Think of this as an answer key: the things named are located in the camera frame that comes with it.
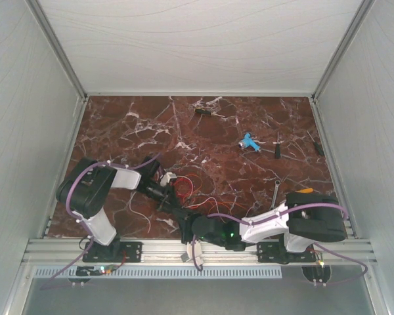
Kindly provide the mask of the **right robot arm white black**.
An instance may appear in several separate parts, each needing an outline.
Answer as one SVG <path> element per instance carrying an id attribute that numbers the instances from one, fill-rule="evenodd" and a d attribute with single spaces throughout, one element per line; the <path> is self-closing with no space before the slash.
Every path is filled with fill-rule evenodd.
<path id="1" fill-rule="evenodd" d="M 337 198 L 324 194 L 291 192 L 277 207 L 254 217 L 225 213 L 203 215 L 180 208 L 175 211 L 181 243 L 198 240 L 243 251 L 273 236 L 283 236 L 277 245 L 281 259 L 292 261 L 315 242 L 336 243 L 346 238 L 348 211 Z"/>

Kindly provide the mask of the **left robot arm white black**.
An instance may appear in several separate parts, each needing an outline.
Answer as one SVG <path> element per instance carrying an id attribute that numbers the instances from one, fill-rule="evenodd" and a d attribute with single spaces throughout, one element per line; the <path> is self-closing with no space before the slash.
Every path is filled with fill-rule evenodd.
<path id="1" fill-rule="evenodd" d="M 157 201 L 159 210 L 172 215 L 183 212 L 173 187 L 176 177 L 166 173 L 156 182 L 160 169 L 158 157 L 145 157 L 137 166 L 98 162 L 84 157 L 73 168 L 56 191 L 56 200 L 66 206 L 68 214 L 84 227 L 97 244 L 98 253 L 107 261 L 118 259 L 121 243 L 115 241 L 116 228 L 104 211 L 107 195 L 113 188 L 134 190 Z"/>

